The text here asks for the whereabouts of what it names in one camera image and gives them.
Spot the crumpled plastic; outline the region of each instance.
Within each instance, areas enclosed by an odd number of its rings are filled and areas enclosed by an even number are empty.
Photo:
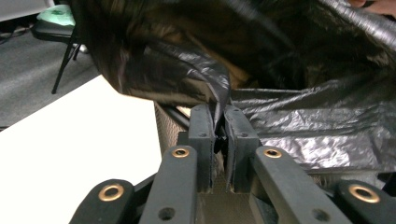
[[[74,0],[120,93],[246,113],[306,169],[395,171],[396,29],[347,0]]]
[[[396,79],[360,74],[304,91],[234,91],[265,146],[306,170],[396,171]]]
[[[217,125],[230,89],[304,87],[294,46],[248,2],[85,0],[72,8],[80,38],[120,93],[209,103]]]
[[[49,7],[37,15],[38,20],[48,21],[59,25],[76,25],[72,11],[68,5]]]
[[[342,0],[262,2],[300,52],[306,86],[233,91],[262,143],[307,171],[395,172],[394,21]]]

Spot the black plastic part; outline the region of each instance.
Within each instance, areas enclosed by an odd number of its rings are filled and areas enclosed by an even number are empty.
[[[279,215],[278,223],[350,223],[285,150],[259,147],[253,167]]]
[[[188,150],[188,155],[177,158],[174,154],[178,149]],[[171,224],[195,221],[197,161],[197,153],[192,147],[171,147],[163,153],[163,162],[155,176],[139,223]]]
[[[384,188],[382,188],[388,195],[396,197],[396,173],[390,175]]]
[[[275,208],[263,200],[257,198],[254,194],[250,194],[249,205],[254,216],[256,224],[276,224],[278,216]]]
[[[363,187],[363,190],[353,191],[350,189],[353,186]],[[378,202],[373,200],[375,198],[373,193],[378,196]],[[359,199],[354,196],[356,194],[363,198]],[[367,183],[358,180],[343,180],[337,186],[334,200],[353,223],[396,223],[396,216],[394,216],[396,201],[384,191]]]
[[[111,202],[105,202],[99,198],[99,193],[103,188],[117,184],[123,187],[123,193],[118,199]],[[82,201],[76,213],[73,215],[70,224],[128,223],[132,221],[133,218],[133,197],[134,186],[125,180],[111,179],[102,182],[94,187],[87,197]]]
[[[249,193],[249,158],[260,145],[259,136],[251,127],[244,113],[231,105],[225,109],[225,132],[228,135],[226,166],[227,190]]]
[[[216,136],[208,105],[191,110],[189,146],[198,153],[198,192],[210,192],[214,178],[214,146]]]

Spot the brass bearing ring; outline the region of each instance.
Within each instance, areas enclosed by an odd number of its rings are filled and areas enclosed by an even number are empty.
[[[106,192],[110,189],[116,189],[117,193],[106,195]],[[102,190],[99,192],[99,199],[102,200],[103,202],[113,202],[116,201],[119,197],[121,197],[123,192],[124,192],[124,188],[119,184],[107,185],[103,187]]]
[[[351,185],[349,186],[349,192],[357,199],[364,201],[366,203],[379,203],[380,198],[372,189],[366,188],[361,185]]]

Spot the gray carpet floor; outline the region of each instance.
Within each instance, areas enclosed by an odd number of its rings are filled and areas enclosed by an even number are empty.
[[[0,45],[0,127],[11,126],[78,88],[98,72],[89,54],[79,53],[53,84],[66,44],[35,39],[30,32]]]

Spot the chair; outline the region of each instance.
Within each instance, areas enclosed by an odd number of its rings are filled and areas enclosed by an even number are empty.
[[[64,59],[62,60],[61,68],[59,69],[58,76],[56,77],[56,81],[51,92],[52,94],[55,94],[58,89],[59,82],[61,81],[64,68],[67,66],[71,58],[73,58],[74,61],[76,60],[81,47],[81,44],[78,43],[77,29],[72,25],[62,26],[52,22],[37,21],[37,23],[32,27],[32,34],[35,38],[40,40],[67,44]]]

